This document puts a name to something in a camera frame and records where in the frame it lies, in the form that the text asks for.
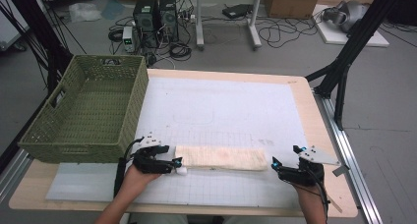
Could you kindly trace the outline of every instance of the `white board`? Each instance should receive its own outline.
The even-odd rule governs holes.
[[[170,145],[168,153],[157,156],[166,160],[173,158],[176,144],[260,147],[269,164],[275,156],[296,167],[292,145],[307,146],[286,84],[150,78],[136,137],[148,132]],[[61,164],[47,199],[110,201],[115,171],[116,164]],[[294,189],[271,168],[164,175],[136,202],[298,208]]]
[[[316,8],[313,11],[313,15],[318,14],[328,7],[329,6],[327,5],[316,5]],[[347,42],[348,38],[346,37],[346,33],[343,32],[340,27],[334,25],[331,21],[321,22],[321,20],[321,17],[314,19],[319,29],[320,35],[326,44],[345,44]],[[375,31],[374,35],[368,41],[366,46],[388,47],[389,43],[378,31]]]

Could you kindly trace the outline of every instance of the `floor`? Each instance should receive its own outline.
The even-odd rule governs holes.
[[[115,0],[67,0],[57,6],[64,11],[68,4],[77,2],[96,4],[98,10],[107,11],[106,17],[95,22],[68,24],[68,28],[88,54],[109,54],[108,28],[130,16],[133,9],[120,6]],[[205,12],[220,17],[220,10],[221,7],[209,7]],[[316,33],[302,35],[277,49],[263,41],[263,47],[253,51],[243,23],[210,22],[204,27],[205,50],[199,51],[195,40],[192,41],[191,59],[174,61],[176,69],[307,76],[331,63],[343,47],[324,44]],[[389,31],[417,44],[416,32]],[[413,93],[417,85],[414,76],[417,52],[415,46],[384,30],[380,29],[380,33],[389,47],[364,48],[349,72],[343,125],[383,222],[417,223],[417,169],[411,164],[417,156],[414,147],[417,97]],[[66,36],[71,52],[82,54],[67,32]],[[0,152],[3,152],[42,101],[46,90],[30,51],[0,52],[0,60]],[[166,60],[154,67],[174,68]],[[320,80],[313,81],[311,87],[319,83]],[[2,223],[91,223],[98,215],[97,212],[12,210],[7,204],[12,192],[0,204]],[[366,223],[359,213],[352,219],[330,218],[328,223]],[[304,223],[304,220],[278,218],[276,223]]]

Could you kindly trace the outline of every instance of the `desk leg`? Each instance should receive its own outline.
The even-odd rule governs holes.
[[[262,46],[257,28],[255,27],[255,21],[257,20],[258,9],[260,8],[260,2],[261,0],[254,1],[254,11],[252,12],[252,19],[248,20],[249,31],[251,32],[252,39],[254,40],[254,50]]]
[[[205,38],[203,37],[202,1],[201,0],[197,0],[196,40],[197,40],[197,47],[200,50],[204,50]]]

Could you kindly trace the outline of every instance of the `green wicker basket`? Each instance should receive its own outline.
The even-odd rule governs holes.
[[[134,139],[149,82],[139,56],[74,56],[19,142],[42,162],[116,163]]]

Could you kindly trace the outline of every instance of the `table surface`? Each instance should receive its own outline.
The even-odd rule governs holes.
[[[319,144],[320,148],[336,157],[327,128],[322,119],[316,100],[307,81],[302,77],[267,76],[232,73],[148,70],[149,77],[175,79],[222,80],[250,83],[288,84],[291,87],[307,144]],[[9,205],[14,209],[30,210],[85,210],[101,211],[108,202],[97,201],[57,201],[45,199],[59,164],[47,164],[34,160],[21,180]],[[335,177],[331,171],[334,166],[325,165],[326,186],[331,198],[328,216],[354,217],[358,211],[344,176]],[[136,204],[129,212],[216,214],[216,215],[268,215],[302,216],[300,210],[260,207],[224,207],[203,205]]]

